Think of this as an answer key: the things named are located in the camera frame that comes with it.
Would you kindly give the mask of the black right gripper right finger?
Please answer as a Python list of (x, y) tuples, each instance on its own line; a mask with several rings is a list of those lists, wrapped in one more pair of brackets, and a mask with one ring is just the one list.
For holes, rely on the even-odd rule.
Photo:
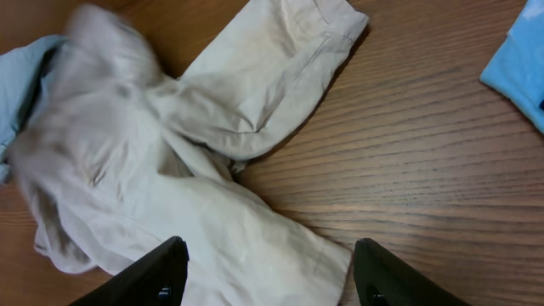
[(469, 306), (370, 238), (355, 244), (353, 276), (362, 306)]

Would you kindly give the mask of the beige khaki shorts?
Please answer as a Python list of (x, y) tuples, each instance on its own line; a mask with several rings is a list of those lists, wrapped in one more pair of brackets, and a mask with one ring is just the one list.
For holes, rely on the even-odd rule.
[(337, 304), (350, 251), (231, 169), (306, 121), (367, 21), (345, 1), (251, 1), (172, 78), (121, 17), (81, 6), (47, 107), (8, 150), (36, 250), (115, 275), (179, 236), (186, 305)]

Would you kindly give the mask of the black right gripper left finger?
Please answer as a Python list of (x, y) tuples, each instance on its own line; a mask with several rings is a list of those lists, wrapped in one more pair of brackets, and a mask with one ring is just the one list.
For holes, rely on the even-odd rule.
[(173, 236), (71, 306), (180, 306), (190, 260)]

